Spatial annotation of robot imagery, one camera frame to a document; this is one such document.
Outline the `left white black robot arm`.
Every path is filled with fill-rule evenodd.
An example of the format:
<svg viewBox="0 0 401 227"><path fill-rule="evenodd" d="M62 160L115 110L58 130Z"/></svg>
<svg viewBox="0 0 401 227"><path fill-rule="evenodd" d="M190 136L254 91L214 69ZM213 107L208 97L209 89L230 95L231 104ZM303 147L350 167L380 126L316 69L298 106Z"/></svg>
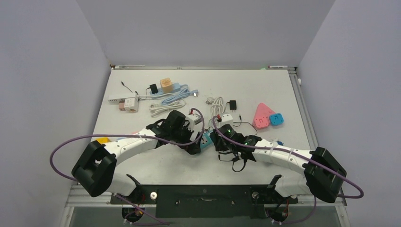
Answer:
<svg viewBox="0 0 401 227"><path fill-rule="evenodd" d="M130 174L116 173L116 167L135 155L166 144L176 145L190 155L199 154L203 132L192 138L194 127L199 123L205 123L199 110L193 108L188 115L173 110L165 119L133 135L119 136L118 140L104 144L90 142L71 174L91 197L111 192L122 195L128 203L136 203L141 197L141 184Z"/></svg>

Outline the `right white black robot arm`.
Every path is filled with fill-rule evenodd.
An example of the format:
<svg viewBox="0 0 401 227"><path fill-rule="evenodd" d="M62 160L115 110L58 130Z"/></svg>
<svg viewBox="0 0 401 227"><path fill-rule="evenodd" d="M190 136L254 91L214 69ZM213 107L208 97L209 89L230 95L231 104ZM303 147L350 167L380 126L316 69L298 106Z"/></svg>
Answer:
<svg viewBox="0 0 401 227"><path fill-rule="evenodd" d="M279 174L278 180L267 189L272 202L280 202L288 196L311 194L324 202L334 203L347 175L334 156L322 147L315 150L288 148L258 136L244 136L229 124L214 129L210 138L217 152L232 152L234 161L265 162L299 174L290 178Z"/></svg>

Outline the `teal power strip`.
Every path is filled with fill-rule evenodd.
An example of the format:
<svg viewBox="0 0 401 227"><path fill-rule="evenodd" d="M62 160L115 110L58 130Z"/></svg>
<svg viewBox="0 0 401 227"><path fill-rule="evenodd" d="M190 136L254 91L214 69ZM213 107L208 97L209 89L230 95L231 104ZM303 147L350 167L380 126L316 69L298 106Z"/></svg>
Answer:
<svg viewBox="0 0 401 227"><path fill-rule="evenodd" d="M210 137L210 134L212 133L211 130L207 131L206 133L203 134L201 140L200 140L200 151L203 152L205 149L213 145L213 141Z"/></svg>

